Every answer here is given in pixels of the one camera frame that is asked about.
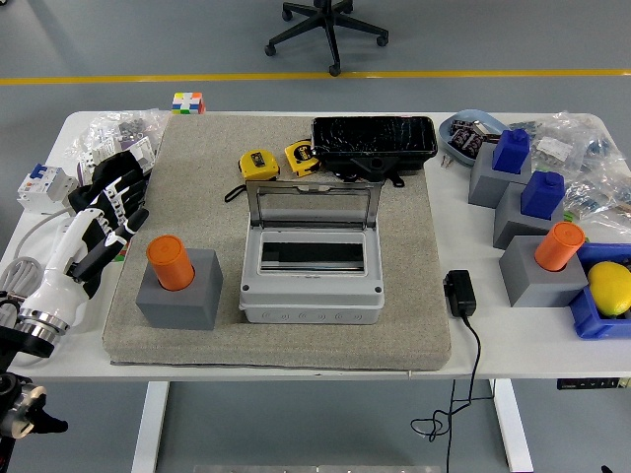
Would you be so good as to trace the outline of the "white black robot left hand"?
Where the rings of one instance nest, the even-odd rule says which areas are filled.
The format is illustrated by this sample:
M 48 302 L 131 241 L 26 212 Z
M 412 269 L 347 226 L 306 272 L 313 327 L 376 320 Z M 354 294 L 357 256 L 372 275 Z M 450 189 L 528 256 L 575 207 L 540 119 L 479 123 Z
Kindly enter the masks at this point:
M 100 284 L 103 269 L 146 221 L 147 180 L 133 169 L 96 179 L 76 189 L 76 216 L 50 256 L 41 284 L 22 304 L 21 325 L 48 325 L 61 332 L 74 324 L 81 304 Z

